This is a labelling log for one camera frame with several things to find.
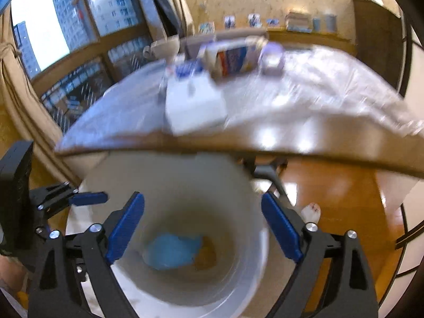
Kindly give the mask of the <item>light blue cup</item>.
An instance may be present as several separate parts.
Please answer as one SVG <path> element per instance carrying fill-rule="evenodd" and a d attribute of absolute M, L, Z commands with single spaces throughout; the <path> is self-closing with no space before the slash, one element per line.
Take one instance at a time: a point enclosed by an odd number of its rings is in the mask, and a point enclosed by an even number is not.
<path fill-rule="evenodd" d="M 312 23 L 313 23 L 313 31 L 314 32 L 321 31 L 321 19 L 319 17 L 314 17 L 312 19 Z"/>

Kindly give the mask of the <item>blue plastic bag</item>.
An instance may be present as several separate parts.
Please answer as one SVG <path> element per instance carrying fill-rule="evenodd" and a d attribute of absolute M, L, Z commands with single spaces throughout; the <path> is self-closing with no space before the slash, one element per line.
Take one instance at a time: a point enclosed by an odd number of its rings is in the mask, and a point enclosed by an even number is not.
<path fill-rule="evenodd" d="M 193 265 L 202 245 L 201 236 L 188 237 L 164 233 L 147 244 L 142 257 L 149 267 L 167 271 Z"/>

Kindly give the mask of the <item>wooden shelf ledge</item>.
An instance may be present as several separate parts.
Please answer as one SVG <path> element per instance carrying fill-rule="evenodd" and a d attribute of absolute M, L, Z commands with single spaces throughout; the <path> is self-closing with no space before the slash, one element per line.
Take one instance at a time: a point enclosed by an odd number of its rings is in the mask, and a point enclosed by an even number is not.
<path fill-rule="evenodd" d="M 320 45 L 344 51 L 354 57 L 357 54 L 355 44 L 337 34 L 294 32 L 283 27 L 267 28 L 267 33 L 271 41 L 283 45 Z"/>

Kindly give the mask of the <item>blue white milk carton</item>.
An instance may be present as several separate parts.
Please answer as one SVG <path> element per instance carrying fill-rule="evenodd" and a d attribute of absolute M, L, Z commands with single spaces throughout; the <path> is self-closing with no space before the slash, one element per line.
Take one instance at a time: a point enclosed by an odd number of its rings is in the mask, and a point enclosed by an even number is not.
<path fill-rule="evenodd" d="M 257 68 L 267 43 L 267 38 L 259 36 L 212 42 L 203 48 L 199 58 L 213 78 L 236 76 Z"/>

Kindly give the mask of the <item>blue Tempo tissue pack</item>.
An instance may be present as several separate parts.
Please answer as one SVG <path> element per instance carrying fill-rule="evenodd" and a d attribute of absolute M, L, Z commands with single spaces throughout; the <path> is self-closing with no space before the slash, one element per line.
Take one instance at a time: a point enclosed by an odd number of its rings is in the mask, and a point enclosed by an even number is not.
<path fill-rule="evenodd" d="M 202 73 L 203 71 L 204 67 L 199 59 L 184 61 L 175 66 L 175 76 L 177 78 L 188 78 Z"/>

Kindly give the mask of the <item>stack of books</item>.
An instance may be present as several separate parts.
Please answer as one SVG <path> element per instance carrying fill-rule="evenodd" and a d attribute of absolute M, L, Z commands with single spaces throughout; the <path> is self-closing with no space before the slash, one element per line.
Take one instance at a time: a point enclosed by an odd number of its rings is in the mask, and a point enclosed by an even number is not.
<path fill-rule="evenodd" d="M 287 31 L 311 33 L 311 15 L 300 12 L 289 12 L 285 16 Z"/>

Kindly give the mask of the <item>person's foot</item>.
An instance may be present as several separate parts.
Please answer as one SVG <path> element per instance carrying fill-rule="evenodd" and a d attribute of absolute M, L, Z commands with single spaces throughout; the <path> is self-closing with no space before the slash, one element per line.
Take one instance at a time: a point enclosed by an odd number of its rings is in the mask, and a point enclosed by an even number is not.
<path fill-rule="evenodd" d="M 305 223 L 318 224 L 321 217 L 321 208 L 317 203 L 310 203 L 301 210 L 301 218 Z"/>

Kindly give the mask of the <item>white teacup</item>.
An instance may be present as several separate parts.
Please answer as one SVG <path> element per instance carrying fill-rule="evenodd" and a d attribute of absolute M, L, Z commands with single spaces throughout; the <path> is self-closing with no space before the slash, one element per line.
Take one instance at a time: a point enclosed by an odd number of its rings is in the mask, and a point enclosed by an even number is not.
<path fill-rule="evenodd" d="M 171 61 L 180 51 L 180 38 L 178 35 L 160 39 L 150 46 L 145 46 L 143 56 L 148 60 Z"/>

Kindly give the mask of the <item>dark wooden cabinet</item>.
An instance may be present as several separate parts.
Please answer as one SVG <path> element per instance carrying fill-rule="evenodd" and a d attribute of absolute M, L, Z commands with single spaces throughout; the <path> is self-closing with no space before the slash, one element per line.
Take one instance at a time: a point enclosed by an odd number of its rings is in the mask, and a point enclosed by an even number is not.
<path fill-rule="evenodd" d="M 397 88 L 403 68 L 401 18 L 372 0 L 353 0 L 356 57 Z"/>

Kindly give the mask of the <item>grey cylinder speaker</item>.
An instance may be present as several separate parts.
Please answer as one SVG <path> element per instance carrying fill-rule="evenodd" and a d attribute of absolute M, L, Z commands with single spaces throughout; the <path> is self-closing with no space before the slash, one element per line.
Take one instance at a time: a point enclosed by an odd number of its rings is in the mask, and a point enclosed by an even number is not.
<path fill-rule="evenodd" d="M 335 14 L 325 14 L 325 27 L 328 33 L 336 34 L 337 28 L 337 16 Z"/>

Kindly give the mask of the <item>clear plastic table cover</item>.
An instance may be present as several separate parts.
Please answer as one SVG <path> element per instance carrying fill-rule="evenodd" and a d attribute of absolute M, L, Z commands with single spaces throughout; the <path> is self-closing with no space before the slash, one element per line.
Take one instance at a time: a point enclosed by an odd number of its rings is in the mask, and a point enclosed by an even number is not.
<path fill-rule="evenodd" d="M 156 61 L 111 86 L 65 133 L 56 151 L 83 153 L 154 131 L 173 135 L 165 115 L 171 77 L 176 77 L 175 67 Z M 201 133 L 257 117 L 290 121 L 325 114 L 364 117 L 400 136 L 423 135 L 423 121 L 388 83 L 356 58 L 330 47 L 286 51 L 282 76 L 265 76 L 256 69 L 212 80 L 223 94 L 228 116 Z"/>

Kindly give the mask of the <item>photo on wall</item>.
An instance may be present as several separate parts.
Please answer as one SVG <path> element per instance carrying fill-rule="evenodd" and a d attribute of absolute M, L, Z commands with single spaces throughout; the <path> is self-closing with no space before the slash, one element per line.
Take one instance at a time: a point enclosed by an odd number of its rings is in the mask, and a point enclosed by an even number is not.
<path fill-rule="evenodd" d="M 213 34 L 215 32 L 215 23 L 213 21 L 207 21 L 199 24 L 198 32 L 200 34 Z"/>
<path fill-rule="evenodd" d="M 228 15 L 224 17 L 224 27 L 225 29 L 233 29 L 236 27 L 236 18 L 233 15 Z"/>
<path fill-rule="evenodd" d="M 250 27 L 260 28 L 262 27 L 261 16 L 260 14 L 249 14 L 248 15 L 248 23 Z"/>
<path fill-rule="evenodd" d="M 267 20 L 267 26 L 268 27 L 277 27 L 280 26 L 279 19 L 268 19 Z"/>

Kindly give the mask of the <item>white box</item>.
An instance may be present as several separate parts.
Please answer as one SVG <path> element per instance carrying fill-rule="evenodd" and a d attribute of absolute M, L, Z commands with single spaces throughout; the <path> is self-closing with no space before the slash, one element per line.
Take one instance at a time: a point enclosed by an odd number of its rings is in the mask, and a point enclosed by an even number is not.
<path fill-rule="evenodd" d="M 226 120 L 223 94 L 208 73 L 167 82 L 165 115 L 173 135 L 181 136 Z"/>

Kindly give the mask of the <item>gold medicine box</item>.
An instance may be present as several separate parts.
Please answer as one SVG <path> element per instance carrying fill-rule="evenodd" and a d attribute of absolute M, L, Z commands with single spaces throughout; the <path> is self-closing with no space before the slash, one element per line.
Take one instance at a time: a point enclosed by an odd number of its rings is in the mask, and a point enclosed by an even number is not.
<path fill-rule="evenodd" d="M 216 248 L 208 236 L 202 237 L 201 248 L 193 262 L 197 271 L 205 271 L 217 264 Z"/>

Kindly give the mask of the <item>beige curtain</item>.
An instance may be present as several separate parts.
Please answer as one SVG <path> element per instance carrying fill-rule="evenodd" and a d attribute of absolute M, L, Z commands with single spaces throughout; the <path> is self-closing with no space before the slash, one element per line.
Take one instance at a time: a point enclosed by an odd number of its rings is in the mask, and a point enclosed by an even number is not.
<path fill-rule="evenodd" d="M 39 102 L 20 55 L 9 5 L 1 14 L 1 101 L 19 135 L 34 142 L 34 157 L 44 168 L 56 180 L 78 185 L 80 177 L 54 153 L 62 131 Z"/>

